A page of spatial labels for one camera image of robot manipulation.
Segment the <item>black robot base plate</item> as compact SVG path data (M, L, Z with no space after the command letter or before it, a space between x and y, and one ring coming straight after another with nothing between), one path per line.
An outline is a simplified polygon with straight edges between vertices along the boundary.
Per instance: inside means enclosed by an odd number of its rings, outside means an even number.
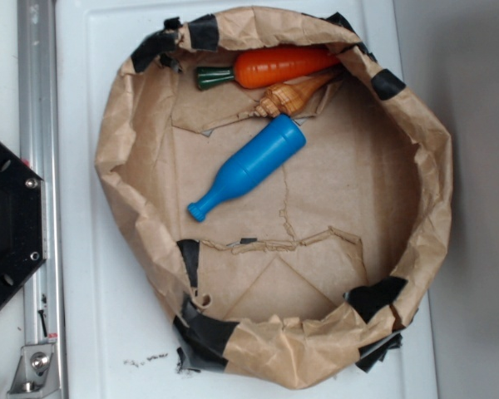
M0 142L0 311L44 260L42 179Z

